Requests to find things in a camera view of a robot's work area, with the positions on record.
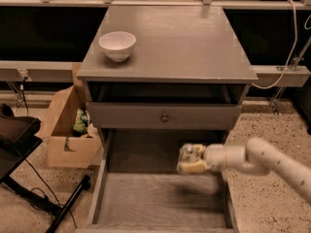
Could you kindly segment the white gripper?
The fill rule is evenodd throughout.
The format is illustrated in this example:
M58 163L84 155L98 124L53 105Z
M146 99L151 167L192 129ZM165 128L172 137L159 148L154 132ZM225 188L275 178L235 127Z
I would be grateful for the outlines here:
M182 175L201 174L208 169L212 172L221 172L226 169L240 170L246 163L246 151L240 146L224 146L186 143L181 150L205 150L203 157L205 162L179 162L177 171Z

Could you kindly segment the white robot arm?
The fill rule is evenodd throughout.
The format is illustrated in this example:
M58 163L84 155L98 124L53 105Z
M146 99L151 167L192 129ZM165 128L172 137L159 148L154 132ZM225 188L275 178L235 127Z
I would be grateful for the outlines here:
M265 176L276 173L308 204L311 204L311 169L262 138L245 146L184 144L179 150L177 171L183 175L234 169L244 174Z

